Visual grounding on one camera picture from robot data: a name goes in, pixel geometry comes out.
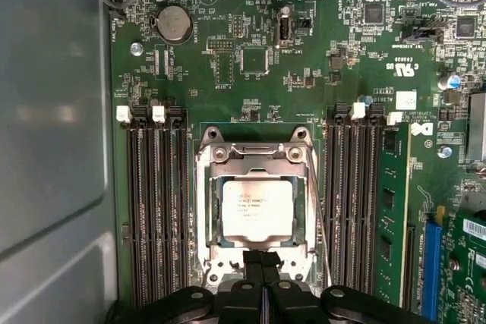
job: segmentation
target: black ram slot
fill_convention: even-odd
[[[171,137],[170,131],[164,130],[160,132],[160,171],[161,171],[161,212],[163,222],[163,240],[164,240],[164,254],[163,261],[163,281],[164,281],[164,296],[174,292],[172,287],[171,277],[173,276],[172,265],[172,179],[171,176]]]
[[[187,140],[183,125],[174,127],[172,132],[172,239],[174,256],[172,257],[174,291],[180,290],[188,283],[188,247],[185,237],[188,235],[188,164]]]
[[[349,255],[348,241],[348,207],[352,192],[349,191],[349,161],[351,159],[351,127],[346,125],[342,129],[342,154],[341,154],[341,178],[339,192],[341,196],[341,211],[339,225],[341,228],[339,242],[340,242],[340,264],[339,264],[339,285],[346,284],[346,269]]]
[[[361,244],[361,286],[360,291],[370,294],[373,289],[373,242],[377,189],[378,133],[380,128],[369,121],[366,127],[366,146],[364,152],[363,213],[364,224]]]
[[[356,226],[358,217],[358,189],[359,189],[359,138],[360,127],[353,125],[349,128],[349,176],[348,176],[348,206],[346,232],[346,281],[345,285],[355,288],[356,283]]]
[[[333,172],[334,172],[334,126],[329,125],[326,129],[326,171],[325,171],[325,201],[323,204],[323,214],[324,214],[324,233],[326,235],[325,239],[327,242],[328,249],[328,260],[331,270],[331,278],[333,278],[333,261],[334,258],[331,256],[333,252],[333,242],[331,239],[331,233],[333,231],[333,212],[334,212],[334,199],[333,199]]]
[[[150,275],[147,262],[147,145],[142,130],[128,132],[128,176],[130,189],[130,215],[132,231],[132,271],[134,303],[141,307],[150,300]]]
[[[338,285],[341,280],[341,270],[343,261],[341,261],[341,212],[342,212],[342,166],[344,153],[344,127],[335,126],[334,131],[334,154],[333,154],[333,229],[331,231],[331,240],[333,241],[333,250],[330,256],[334,257],[331,266],[331,278],[333,284]]]
[[[405,250],[405,277],[403,282],[403,309],[412,311],[414,287],[413,263],[415,261],[415,226],[407,225]]]

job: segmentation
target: white label sticker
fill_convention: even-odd
[[[478,223],[471,222],[468,219],[464,219],[462,229],[467,234],[473,235],[477,238],[482,239],[483,241],[486,241],[486,227]]]
[[[486,257],[482,256],[481,254],[476,254],[476,265],[486,269]]]
[[[416,91],[397,91],[396,92],[396,110],[416,110],[417,109],[417,92]]]

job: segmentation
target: black integrated circuit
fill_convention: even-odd
[[[458,17],[456,24],[457,38],[474,38],[476,31],[475,17]]]
[[[365,4],[364,5],[364,23],[365,24],[383,24],[383,5],[382,4]]]
[[[383,189],[383,205],[392,210],[393,209],[393,204],[395,200],[395,193],[391,190],[388,189]]]
[[[381,237],[380,239],[380,249],[381,255],[385,258],[385,260],[390,261],[392,258],[392,243],[388,238]]]
[[[383,147],[386,151],[397,154],[398,153],[398,142],[397,142],[397,131],[388,130],[385,131],[383,137]]]

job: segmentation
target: green circuit board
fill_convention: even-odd
[[[191,20],[187,39],[180,42],[163,38],[156,26],[160,12],[170,6],[184,9]],[[288,30],[281,24],[286,9],[286,27],[291,27],[288,37],[287,33],[282,36]],[[145,268],[162,275],[157,269],[171,260],[167,274],[171,277],[166,278],[170,284],[136,288],[135,276],[140,278],[140,274],[134,272],[140,263],[134,259],[133,240],[146,243],[152,238],[134,233],[133,181],[145,184],[146,175],[141,177],[139,172],[134,178],[131,170],[137,163],[149,165],[150,156],[140,162],[139,148],[138,162],[130,157],[133,147],[127,128],[114,121],[120,298],[145,304],[150,301],[147,295],[163,296],[181,285],[201,285],[207,279],[197,258],[194,233],[195,156],[207,127],[217,126],[227,141],[285,142],[296,127],[305,126],[317,152],[320,208],[328,225],[326,237],[317,233],[317,258],[304,280],[314,292],[324,285],[326,239],[333,283],[356,285],[422,313],[426,223],[435,219],[438,206],[444,206],[454,221],[464,186],[477,192],[485,186],[480,176],[468,170],[473,161],[467,154],[469,95],[482,91],[486,71],[483,23],[484,11],[447,8],[435,0],[139,0],[113,17],[114,114],[119,106],[145,105],[150,110],[165,105],[183,110],[186,123],[185,132],[170,134],[168,143],[171,159],[177,152],[172,147],[181,149],[187,171],[175,178],[178,166],[170,162],[172,170],[167,172],[172,174],[173,190],[177,189],[174,184],[187,180],[182,202],[185,216],[178,217],[182,213],[175,210],[171,213],[186,227],[186,253],[172,249],[172,256],[164,253],[157,265]],[[426,30],[422,39],[407,38],[422,29]],[[141,55],[131,53],[133,43],[143,46]],[[459,89],[439,87],[446,72],[460,75]],[[346,113],[352,114],[353,103],[364,96],[370,96],[372,105],[381,105],[383,111],[376,134],[373,129],[370,140],[362,144],[360,137],[353,139],[354,124]],[[337,103],[347,105],[338,121]],[[342,129],[343,135],[341,121],[349,124]],[[438,154],[445,146],[452,155],[441,158]],[[371,157],[357,155],[350,160],[342,152],[351,155],[358,149]],[[353,163],[360,168],[354,175]],[[345,232],[344,225],[336,228],[344,214],[339,204],[348,204],[356,191],[365,194],[362,189],[370,196],[370,215],[364,214],[367,218],[359,222],[361,228],[354,223],[347,228],[353,233]],[[355,213],[349,206],[346,214]],[[177,225],[170,219],[162,216],[167,225]],[[347,256],[333,242],[355,234],[356,229],[367,229],[372,244],[357,248],[360,243],[352,235],[346,249],[356,249],[358,256]],[[444,234],[448,230],[448,225],[443,226]],[[151,257],[144,258],[145,262],[156,260]],[[352,268],[351,260],[361,258],[367,260],[360,263],[362,273],[348,274],[343,267],[359,271]],[[185,260],[184,268],[178,270],[174,262],[180,265],[181,260]],[[355,280],[361,280],[362,286]],[[145,298],[137,299],[143,290]],[[449,300],[444,290],[439,287],[437,292],[441,300]]]

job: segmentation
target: ram slot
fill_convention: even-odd
[[[365,127],[365,151],[363,176],[364,224],[361,230],[361,286],[360,291],[370,294],[373,290],[373,249],[377,189],[378,138],[380,127],[370,120]]]
[[[356,271],[355,271],[355,289],[362,291],[362,277],[363,277],[363,254],[364,247],[366,245],[365,231],[365,197],[363,195],[364,179],[367,171],[365,164],[366,155],[366,127],[358,126],[358,186],[356,189],[356,230],[355,230],[355,242],[356,242]]]
[[[324,204],[323,204],[323,223],[324,234],[328,249],[328,263],[330,267],[331,279],[333,281],[333,239],[331,239],[331,232],[333,231],[333,156],[334,156],[334,126],[327,125],[324,138],[326,140],[325,161],[326,167],[324,172]],[[323,286],[326,287],[327,280],[323,279]]]
[[[141,307],[150,301],[149,266],[146,222],[147,197],[147,134],[144,130],[128,132],[128,186],[132,232],[132,275],[134,303]]]
[[[331,124],[327,128],[327,241],[331,281],[342,283],[342,194],[346,127]]]
[[[174,291],[188,285],[188,142],[184,125],[172,130],[172,287]]]
[[[160,130],[152,130],[150,133],[150,140],[153,141],[151,145],[152,152],[150,154],[150,170],[152,175],[150,177],[150,249],[152,251],[152,295],[153,300],[159,300],[164,296],[164,259],[163,259],[163,224],[162,224],[162,210],[161,210],[161,177],[160,173]]]
[[[361,129],[357,125],[349,128],[349,156],[348,167],[348,196],[347,196],[347,229],[346,229],[346,286],[355,288],[356,283],[356,227],[358,217],[358,192],[360,177],[359,174],[359,147]]]
[[[161,213],[163,224],[163,292],[167,296],[174,292],[172,285],[172,151],[171,151],[171,133],[169,130],[159,132],[160,139],[160,187],[161,187]]]

